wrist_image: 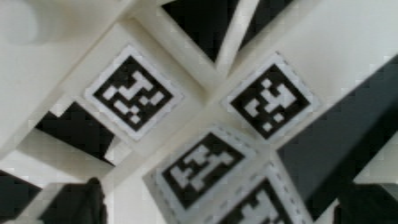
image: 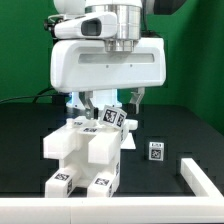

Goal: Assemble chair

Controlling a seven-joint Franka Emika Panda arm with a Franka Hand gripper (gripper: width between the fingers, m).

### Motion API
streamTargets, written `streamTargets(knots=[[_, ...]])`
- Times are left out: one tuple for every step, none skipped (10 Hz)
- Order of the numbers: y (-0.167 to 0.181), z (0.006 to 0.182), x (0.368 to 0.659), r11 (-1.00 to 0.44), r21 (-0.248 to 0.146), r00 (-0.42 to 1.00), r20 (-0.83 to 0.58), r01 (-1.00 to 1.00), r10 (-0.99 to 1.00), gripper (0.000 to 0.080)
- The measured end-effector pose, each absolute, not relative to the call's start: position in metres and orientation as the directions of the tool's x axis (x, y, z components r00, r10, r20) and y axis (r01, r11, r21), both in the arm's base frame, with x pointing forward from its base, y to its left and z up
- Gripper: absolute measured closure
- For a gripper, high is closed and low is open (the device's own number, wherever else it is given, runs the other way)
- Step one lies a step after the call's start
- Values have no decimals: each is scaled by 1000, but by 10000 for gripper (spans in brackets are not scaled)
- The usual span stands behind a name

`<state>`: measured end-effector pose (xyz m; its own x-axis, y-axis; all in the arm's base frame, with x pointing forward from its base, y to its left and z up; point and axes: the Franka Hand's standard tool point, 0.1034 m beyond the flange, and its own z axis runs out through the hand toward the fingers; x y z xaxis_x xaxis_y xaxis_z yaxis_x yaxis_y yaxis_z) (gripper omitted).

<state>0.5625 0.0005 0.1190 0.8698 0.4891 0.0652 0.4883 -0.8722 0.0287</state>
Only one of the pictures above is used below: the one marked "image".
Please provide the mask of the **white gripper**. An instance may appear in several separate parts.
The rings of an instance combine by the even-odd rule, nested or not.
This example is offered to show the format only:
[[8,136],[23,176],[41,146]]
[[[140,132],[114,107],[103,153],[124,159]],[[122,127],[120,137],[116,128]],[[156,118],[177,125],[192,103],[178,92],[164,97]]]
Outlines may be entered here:
[[51,85],[59,92],[80,92],[87,118],[98,117],[92,91],[136,88],[130,104],[138,113],[144,87],[161,86],[165,79],[162,38],[141,38],[132,52],[106,52],[100,40],[63,40],[52,50]]

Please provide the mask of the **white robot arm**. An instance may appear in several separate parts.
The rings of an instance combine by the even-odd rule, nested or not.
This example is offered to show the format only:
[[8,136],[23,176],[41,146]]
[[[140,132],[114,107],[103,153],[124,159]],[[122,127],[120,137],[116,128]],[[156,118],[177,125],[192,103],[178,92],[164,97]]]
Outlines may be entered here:
[[186,1],[54,0],[52,87],[70,93],[68,106],[89,118],[119,107],[117,91],[132,88],[136,111],[145,89],[166,79],[164,40],[147,28],[146,16],[172,15]]

